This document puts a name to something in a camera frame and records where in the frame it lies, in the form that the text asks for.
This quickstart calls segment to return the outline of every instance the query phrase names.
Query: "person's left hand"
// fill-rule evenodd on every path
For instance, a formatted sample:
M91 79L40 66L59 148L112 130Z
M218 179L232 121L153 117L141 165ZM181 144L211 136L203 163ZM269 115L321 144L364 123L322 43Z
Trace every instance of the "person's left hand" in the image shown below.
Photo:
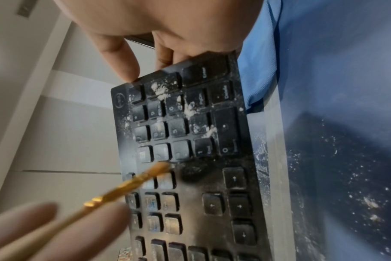
M52 221L57 209L55 203L40 203L0 215L0 251L3 246ZM29 260L90 260L121 235L129 220L126 204L106 204L60 232Z

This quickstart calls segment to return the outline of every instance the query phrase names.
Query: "keyboard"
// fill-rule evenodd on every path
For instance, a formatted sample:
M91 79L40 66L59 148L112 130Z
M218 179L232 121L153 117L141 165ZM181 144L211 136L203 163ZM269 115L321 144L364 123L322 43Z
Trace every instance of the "keyboard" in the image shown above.
M111 90L134 261L267 261L269 240L235 53L205 53Z

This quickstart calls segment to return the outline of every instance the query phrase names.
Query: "blue cloth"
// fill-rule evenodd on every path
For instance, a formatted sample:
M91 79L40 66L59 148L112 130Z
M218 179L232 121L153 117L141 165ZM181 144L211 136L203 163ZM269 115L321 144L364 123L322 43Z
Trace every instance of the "blue cloth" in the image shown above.
M243 43L238 57L244 102L249 109L264 97L277 69L274 30L280 16L281 0L265 0L259 17Z

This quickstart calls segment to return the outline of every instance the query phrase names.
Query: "white edge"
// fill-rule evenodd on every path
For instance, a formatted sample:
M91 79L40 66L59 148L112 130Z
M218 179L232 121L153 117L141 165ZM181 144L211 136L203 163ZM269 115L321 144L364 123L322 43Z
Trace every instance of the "white edge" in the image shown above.
M0 142L0 190L70 24L71 20L61 13L4 132Z

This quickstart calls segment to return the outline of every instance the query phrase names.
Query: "blue surface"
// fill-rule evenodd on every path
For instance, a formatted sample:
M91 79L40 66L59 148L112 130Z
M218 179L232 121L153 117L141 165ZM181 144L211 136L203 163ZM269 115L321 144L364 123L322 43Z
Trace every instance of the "blue surface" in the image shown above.
M391 260L391 0L284 0L276 48L297 260Z
M281 0L266 0L238 58L246 108L263 98L276 73L274 30Z

